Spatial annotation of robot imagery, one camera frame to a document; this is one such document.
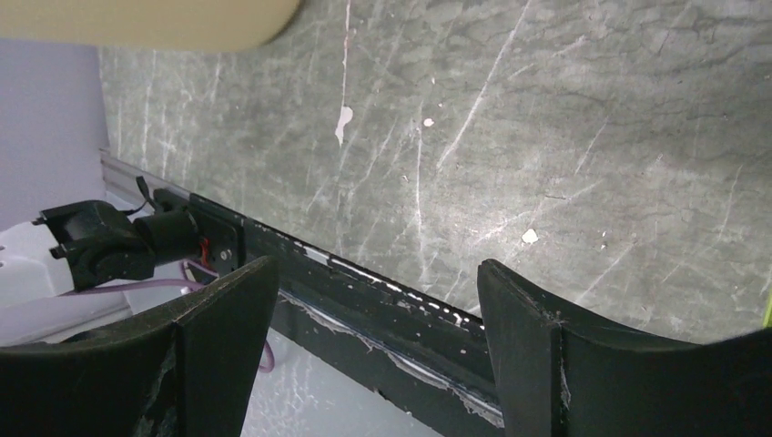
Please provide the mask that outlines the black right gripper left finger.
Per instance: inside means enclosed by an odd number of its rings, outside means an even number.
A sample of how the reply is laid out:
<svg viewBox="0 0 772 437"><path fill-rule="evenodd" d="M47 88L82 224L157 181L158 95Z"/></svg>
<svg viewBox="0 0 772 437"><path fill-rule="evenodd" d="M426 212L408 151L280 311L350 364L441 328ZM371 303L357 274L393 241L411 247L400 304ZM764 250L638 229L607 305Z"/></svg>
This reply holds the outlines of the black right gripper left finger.
<svg viewBox="0 0 772 437"><path fill-rule="evenodd" d="M256 259L59 343L1 350L4 436L238 436L279 290Z"/></svg>

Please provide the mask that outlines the beige plastic bucket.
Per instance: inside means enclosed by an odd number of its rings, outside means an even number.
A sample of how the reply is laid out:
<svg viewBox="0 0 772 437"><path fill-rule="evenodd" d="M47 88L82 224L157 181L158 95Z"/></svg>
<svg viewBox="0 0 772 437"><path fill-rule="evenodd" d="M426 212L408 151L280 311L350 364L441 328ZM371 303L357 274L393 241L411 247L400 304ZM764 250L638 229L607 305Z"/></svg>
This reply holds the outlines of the beige plastic bucket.
<svg viewBox="0 0 772 437"><path fill-rule="evenodd" d="M4 1L1 36L91 46L237 52L276 36L298 1Z"/></svg>

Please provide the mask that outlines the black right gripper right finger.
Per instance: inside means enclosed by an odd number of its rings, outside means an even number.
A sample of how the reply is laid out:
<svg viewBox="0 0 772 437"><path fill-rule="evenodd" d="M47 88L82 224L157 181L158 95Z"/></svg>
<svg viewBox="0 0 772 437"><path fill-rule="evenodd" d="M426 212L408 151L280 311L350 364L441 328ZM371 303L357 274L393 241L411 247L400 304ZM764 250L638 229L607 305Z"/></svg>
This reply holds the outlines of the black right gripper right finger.
<svg viewBox="0 0 772 437"><path fill-rule="evenodd" d="M478 296L509 436L768 436L771 332L696 344L609 320L487 259Z"/></svg>

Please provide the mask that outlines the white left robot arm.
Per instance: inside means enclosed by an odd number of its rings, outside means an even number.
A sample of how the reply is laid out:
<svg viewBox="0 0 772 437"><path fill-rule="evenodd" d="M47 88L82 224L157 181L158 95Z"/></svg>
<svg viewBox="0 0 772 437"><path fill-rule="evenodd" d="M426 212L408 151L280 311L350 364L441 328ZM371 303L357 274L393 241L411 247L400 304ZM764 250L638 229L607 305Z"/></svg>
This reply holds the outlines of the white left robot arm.
<svg viewBox="0 0 772 437"><path fill-rule="evenodd" d="M1 343L114 320L129 311L126 291L184 289L182 279L156 279L156 269L205 247L193 216L152 194L134 208L95 199L44 209L1 232Z"/></svg>

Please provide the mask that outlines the lime green plastic tub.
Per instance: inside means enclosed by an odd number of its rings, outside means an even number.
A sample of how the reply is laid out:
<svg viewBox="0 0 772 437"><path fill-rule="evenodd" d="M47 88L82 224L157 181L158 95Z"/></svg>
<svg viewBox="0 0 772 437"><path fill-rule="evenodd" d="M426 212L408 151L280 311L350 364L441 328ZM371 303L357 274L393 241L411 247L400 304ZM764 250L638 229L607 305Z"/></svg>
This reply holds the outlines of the lime green plastic tub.
<svg viewBox="0 0 772 437"><path fill-rule="evenodd" d="M769 294L767 298L767 303L764 309L762 328L768 329L771 327L772 327L772 294Z"/></svg>

